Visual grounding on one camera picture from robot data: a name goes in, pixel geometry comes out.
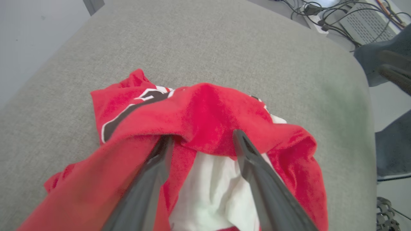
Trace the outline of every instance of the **cloth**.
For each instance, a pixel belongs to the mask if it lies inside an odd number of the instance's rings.
[[[274,123],[287,123],[271,115]],[[273,168],[266,153],[261,154]],[[169,221],[173,230],[214,231],[232,226],[258,231],[260,222],[249,183],[237,161],[197,152]]]
[[[91,94],[101,147],[51,177],[44,184],[48,196],[18,230],[100,230],[160,135],[173,134],[170,175],[160,189],[154,226],[155,231],[169,231],[164,220],[196,153],[236,159],[234,129],[243,130],[260,153],[267,153],[318,229],[328,229],[314,138],[300,126],[274,124],[263,102],[208,83],[164,93],[140,69]]]

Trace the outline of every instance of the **red shirt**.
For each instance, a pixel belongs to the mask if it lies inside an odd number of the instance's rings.
[[[155,231],[170,231],[164,221],[197,151],[236,159],[234,129],[243,130],[260,153],[267,153],[318,229],[328,230],[314,138],[300,126],[274,124],[263,102],[209,83],[176,90],[159,87],[140,69],[91,95],[100,148],[52,176],[44,184],[48,196],[18,230],[100,230],[160,135],[174,134],[170,176],[160,190],[154,226]]]

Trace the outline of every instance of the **white fabric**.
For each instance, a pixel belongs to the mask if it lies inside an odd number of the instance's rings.
[[[274,123],[286,123],[271,115]],[[271,166],[267,155],[262,154]],[[258,231],[260,222],[249,183],[237,161],[197,152],[169,218],[173,231]]]

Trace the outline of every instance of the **floor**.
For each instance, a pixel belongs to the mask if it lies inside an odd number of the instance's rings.
[[[0,109],[89,18],[82,0],[0,1]]]
[[[292,12],[283,2],[249,1],[287,18]],[[81,0],[0,1],[0,109],[89,18]],[[308,26],[302,16],[295,16],[294,21]],[[353,49],[338,34],[331,32],[327,37],[347,51]],[[370,94],[375,131],[411,109],[411,97],[391,83],[370,88]],[[394,208],[411,216],[411,179],[383,182],[377,186],[377,195],[391,200]],[[403,230],[411,230],[411,221],[397,217]]]

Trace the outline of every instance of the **gray cushion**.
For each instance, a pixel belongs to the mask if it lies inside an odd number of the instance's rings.
[[[302,125],[318,141],[330,230],[375,228],[370,99],[349,53],[246,0],[117,0],[0,112],[0,230],[18,227],[42,184],[98,147],[89,92],[137,68],[157,85],[236,88]]]

